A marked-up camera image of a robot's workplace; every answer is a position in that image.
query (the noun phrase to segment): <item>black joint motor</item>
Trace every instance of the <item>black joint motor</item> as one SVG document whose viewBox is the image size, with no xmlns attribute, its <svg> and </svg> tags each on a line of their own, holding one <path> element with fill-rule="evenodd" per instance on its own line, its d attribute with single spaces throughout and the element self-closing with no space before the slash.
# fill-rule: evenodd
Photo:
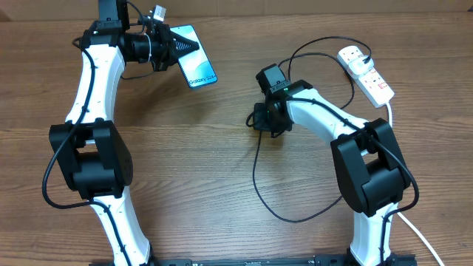
<svg viewBox="0 0 473 266">
<path fill-rule="evenodd" d="M 256 75 L 256 80 L 265 95 L 265 102 L 254 105 L 254 129 L 271 132 L 271 137 L 291 131 L 293 122 L 287 113 L 287 100 L 312 86 L 306 81 L 291 83 L 275 64 L 262 69 Z"/>
</svg>

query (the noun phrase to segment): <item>phone screen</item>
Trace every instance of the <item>phone screen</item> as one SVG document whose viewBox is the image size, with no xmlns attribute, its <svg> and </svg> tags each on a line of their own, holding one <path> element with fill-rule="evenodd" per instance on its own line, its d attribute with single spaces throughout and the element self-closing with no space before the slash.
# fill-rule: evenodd
<svg viewBox="0 0 473 266">
<path fill-rule="evenodd" d="M 171 28 L 171 31 L 199 43 L 199 49 L 179 58 L 179 65 L 191 89 L 217 82 L 217 75 L 205 54 L 194 28 L 191 25 Z"/>
</svg>

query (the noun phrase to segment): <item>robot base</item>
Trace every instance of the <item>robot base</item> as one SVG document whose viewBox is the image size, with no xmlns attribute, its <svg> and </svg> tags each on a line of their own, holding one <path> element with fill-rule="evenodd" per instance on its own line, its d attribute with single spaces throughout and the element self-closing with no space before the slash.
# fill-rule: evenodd
<svg viewBox="0 0 473 266">
<path fill-rule="evenodd" d="M 315 255 L 312 258 L 301 259 L 224 259 L 193 262 L 190 259 L 155 259 L 143 266 L 358 266 L 355 258 L 347 249 L 346 255 Z M 386 266 L 417 266 L 414 255 L 398 256 L 391 253 L 386 260 Z M 108 264 L 90 264 L 89 266 L 114 266 L 113 262 Z"/>
</svg>

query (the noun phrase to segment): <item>black bracket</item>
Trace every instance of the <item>black bracket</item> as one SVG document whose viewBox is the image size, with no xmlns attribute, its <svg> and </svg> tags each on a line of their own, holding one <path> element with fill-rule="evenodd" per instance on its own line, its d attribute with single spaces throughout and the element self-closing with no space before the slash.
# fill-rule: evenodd
<svg viewBox="0 0 473 266">
<path fill-rule="evenodd" d="M 381 118 L 366 123 L 361 132 L 340 136 L 330 146 L 341 195 L 354 211 L 373 216 L 385 205 L 401 201 L 410 180 L 391 157 L 371 143 L 368 135 L 405 164 L 391 126 Z M 361 156 L 365 149 L 370 154 L 378 152 L 378 159 L 365 164 Z"/>
<path fill-rule="evenodd" d="M 73 125 L 51 126 L 50 142 L 56 152 Z M 97 151 L 80 153 L 86 141 L 94 140 Z M 97 119 L 78 126 L 58 154 L 58 163 L 67 186 L 79 191 L 82 199 L 113 195 L 121 197 L 133 180 L 132 156 L 112 121 Z"/>
</svg>

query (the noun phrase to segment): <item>black cable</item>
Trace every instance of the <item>black cable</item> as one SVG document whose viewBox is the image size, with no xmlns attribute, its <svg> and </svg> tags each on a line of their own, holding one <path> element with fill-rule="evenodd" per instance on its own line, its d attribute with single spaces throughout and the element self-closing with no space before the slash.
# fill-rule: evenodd
<svg viewBox="0 0 473 266">
<path fill-rule="evenodd" d="M 91 73 L 91 76 L 90 76 L 90 84 L 89 84 L 89 90 L 87 91 L 87 96 L 86 96 L 86 100 L 84 102 L 84 105 L 82 106 L 82 112 L 81 114 L 79 115 L 79 118 L 77 120 L 77 122 L 75 123 L 75 125 L 72 127 L 72 129 L 69 131 L 69 133 L 67 134 L 67 136 L 64 138 L 63 142 L 60 144 L 60 146 L 58 147 L 58 149 L 56 150 L 56 152 L 54 153 L 54 155 L 52 156 L 51 158 L 51 161 L 50 163 L 48 164 L 47 168 L 46 168 L 46 171 L 44 172 L 44 177 L 43 177 L 43 183 L 42 183 L 42 187 L 41 187 L 41 190 L 42 190 L 42 194 L 43 194 L 43 198 L 44 200 L 49 204 L 51 205 L 52 207 L 54 208 L 58 208 L 58 209 L 61 209 L 61 210 L 64 210 L 64 209 L 70 209 L 70 208 L 77 208 L 77 207 L 82 207 L 82 206 L 88 206 L 88 205 L 97 205 L 97 206 L 100 206 L 103 208 L 103 211 L 107 214 L 107 216 L 109 217 L 110 219 L 110 223 L 112 224 L 112 227 L 113 227 L 113 231 L 115 233 L 115 236 L 117 237 L 117 242 L 118 242 L 118 245 L 120 246 L 120 251 L 123 253 L 123 255 L 125 256 L 125 260 L 126 260 L 126 263 L 128 266 L 132 266 L 132 263 L 130 262 L 130 259 L 128 257 L 128 254 L 125 250 L 125 246 L 123 245 L 123 243 L 121 242 L 121 238 L 120 238 L 120 235 L 118 233 L 118 229 L 117 229 L 117 225 L 115 224 L 115 220 L 113 219 L 113 216 L 112 216 L 112 213 L 110 212 L 110 209 L 104 205 L 103 203 L 101 202 L 94 202 L 94 201 L 86 201 L 86 202 L 79 202 L 79 203 L 74 203 L 74 204 L 69 204 L 69 205 L 59 205 L 55 202 L 53 202 L 50 197 L 48 196 L 47 194 L 47 181 L 48 181 L 48 178 L 51 174 L 51 170 L 52 170 L 52 167 L 54 166 L 54 163 L 55 161 L 58 159 L 58 155 L 59 153 L 61 152 L 62 148 L 64 147 L 64 145 L 66 144 L 67 141 L 69 141 L 69 139 L 71 138 L 71 136 L 74 135 L 74 133 L 77 131 L 77 128 L 78 126 L 81 124 L 82 120 L 84 119 L 86 113 L 88 112 L 87 110 L 87 107 L 89 105 L 89 102 L 90 102 L 90 98 L 92 96 L 92 89 L 94 87 L 94 81 L 95 81 L 95 64 L 94 64 L 94 60 L 92 59 L 92 56 L 86 51 L 86 50 L 82 50 L 82 52 L 87 56 L 87 58 L 89 59 L 90 61 L 90 67 L 92 68 L 92 73 Z"/>
<path fill-rule="evenodd" d="M 312 216 L 309 216 L 307 218 L 299 219 L 299 220 L 291 220 L 291 219 L 282 218 L 279 215 L 277 215 L 273 210 L 271 210 L 271 208 L 268 206 L 268 204 L 266 204 L 266 201 L 261 197 L 261 194 L 258 191 L 258 187 L 256 186 L 256 179 L 255 179 L 255 176 L 254 176 L 254 172 L 256 170 L 256 162 L 258 161 L 259 147 L 261 147 L 261 136 L 262 136 L 262 134 L 263 134 L 263 131 L 259 131 L 258 148 L 256 148 L 256 156 L 254 158 L 254 163 L 253 163 L 253 187 L 254 187 L 254 190 L 256 191 L 256 194 L 258 195 L 259 200 L 261 200 L 263 205 L 267 208 L 267 210 L 271 214 L 273 214 L 277 219 L 280 219 L 284 222 L 292 222 L 292 223 L 306 222 L 310 219 L 313 219 L 313 218 L 319 216 L 320 214 L 323 214 L 325 211 L 330 210 L 330 208 L 332 208 L 335 204 L 337 204 L 341 200 L 341 196 L 340 196 L 335 202 L 333 202 L 332 204 L 330 204 L 329 206 L 327 206 L 325 209 L 321 210 L 320 212 L 318 212 L 318 213 L 316 213 Z"/>
<path fill-rule="evenodd" d="M 307 45 L 309 44 L 313 44 L 317 41 L 323 41 L 323 40 L 327 40 L 327 39 L 343 39 L 343 40 L 348 40 L 348 41 L 354 41 L 356 42 L 357 44 L 361 44 L 363 45 L 364 47 L 366 47 L 369 51 L 370 51 L 370 55 L 368 55 L 368 57 L 364 60 L 364 63 L 368 63 L 368 61 L 370 61 L 371 59 L 371 49 L 364 43 L 360 42 L 359 40 L 356 40 L 354 38 L 350 38 L 350 37 L 344 37 L 344 36 L 328 36 L 328 37 L 322 37 L 322 38 L 318 38 L 316 40 L 312 40 L 312 41 L 309 41 L 308 43 L 302 45 L 301 47 L 299 47 L 295 52 L 294 54 L 290 57 L 289 59 L 289 66 L 287 67 L 287 79 L 290 81 L 290 66 L 291 64 L 293 63 L 293 59 L 296 57 L 296 53 L 298 51 L 300 51 L 302 48 L 306 47 Z"/>
<path fill-rule="evenodd" d="M 390 150 L 388 150 L 386 147 L 384 147 L 381 143 L 379 143 L 378 140 L 376 140 L 372 135 L 370 134 L 367 134 L 366 132 L 362 131 L 359 127 L 353 125 L 348 119 L 346 118 L 343 118 L 339 113 L 335 112 L 333 109 L 331 109 L 329 106 L 327 106 L 326 104 L 324 103 L 321 103 L 315 99 L 305 99 L 305 98 L 289 98 L 288 100 L 295 100 L 295 101 L 302 101 L 302 102 L 308 102 L 308 103 L 312 103 L 312 104 L 316 104 L 322 108 L 324 108 L 325 110 L 327 110 L 330 114 L 334 115 L 335 117 L 337 117 L 339 120 L 341 120 L 345 125 L 351 127 L 352 129 L 355 129 L 356 131 L 358 132 L 363 132 L 366 136 L 369 137 L 370 141 L 376 146 L 376 148 L 382 150 L 385 154 L 389 155 L 398 165 L 399 167 L 401 168 L 401 170 L 408 176 L 408 178 L 410 179 L 411 183 L 412 183 L 412 187 L 414 188 L 414 200 L 402 207 L 402 208 L 398 208 L 398 209 L 395 209 L 394 211 L 390 211 L 389 213 L 387 213 L 384 217 L 383 217 L 383 225 L 382 225 L 382 228 L 381 228 L 381 245 L 380 245 L 380 257 L 381 257 L 381 266 L 384 265 L 384 235 L 386 234 L 386 224 L 389 220 L 389 217 L 392 216 L 393 214 L 396 214 L 396 213 L 399 213 L 399 212 L 402 212 L 402 211 L 407 211 L 411 208 L 414 208 L 414 206 L 417 204 L 418 200 L 419 200 L 419 187 L 417 185 L 417 182 L 415 181 L 415 178 L 414 176 L 412 176 L 412 173 L 409 171 L 409 169 L 407 169 L 407 167 L 399 160 L 399 158 L 397 158 Z"/>
<path fill-rule="evenodd" d="M 348 71 L 343 67 L 343 65 L 340 63 L 340 61 L 336 57 L 334 57 L 332 55 L 329 55 L 329 54 L 326 54 L 326 53 L 323 53 L 323 52 L 306 52 L 306 53 L 303 53 L 303 54 L 300 54 L 300 55 L 296 55 L 293 58 L 301 58 L 301 57 L 307 56 L 307 55 L 322 55 L 322 56 L 326 56 L 328 58 L 332 58 L 335 62 L 337 62 L 337 64 L 345 72 L 345 75 L 347 76 L 348 81 L 350 82 L 350 85 L 352 87 L 352 96 L 351 96 L 351 98 L 340 109 L 343 109 L 343 108 L 347 107 L 348 105 L 350 105 L 350 103 L 352 103 L 352 101 L 353 101 L 353 98 L 355 97 L 355 85 L 353 84 L 352 77 L 350 76 L 350 74 L 348 74 Z M 290 60 L 291 60 L 291 58 L 286 58 L 285 60 L 279 62 L 278 67 L 281 67 L 281 65 L 283 65 L 283 63 L 285 63 L 287 61 L 290 61 Z M 290 69 L 287 69 L 287 75 L 289 76 L 289 79 L 290 79 L 289 71 L 290 71 Z"/>
<path fill-rule="evenodd" d="M 138 79 L 138 78 L 145 78 L 145 77 L 148 77 L 149 75 L 152 75 L 154 73 L 156 73 L 154 71 L 154 62 L 153 61 L 150 61 L 151 64 L 153 65 L 153 71 L 151 71 L 150 73 L 148 74 L 145 74 L 145 75 L 139 75 L 139 76 L 134 76 L 134 77 L 129 77 L 129 78 L 124 78 L 122 75 L 120 75 L 120 78 L 123 79 L 124 81 L 130 81 L 130 80 L 134 80 L 134 79 Z"/>
<path fill-rule="evenodd" d="M 140 18 L 141 18 L 141 21 L 142 21 L 142 24 L 143 24 L 143 27 L 141 28 L 141 31 L 138 32 L 138 33 L 130 33 L 130 34 L 136 34 L 136 35 L 139 35 L 139 34 L 142 34 L 145 32 L 145 17 L 143 16 L 143 14 L 141 13 L 141 11 L 138 9 L 138 7 L 135 6 L 135 4 L 131 3 L 130 1 L 127 1 L 126 2 L 127 4 L 131 5 L 135 10 L 136 12 L 138 12 L 138 15 L 140 15 Z"/>
</svg>

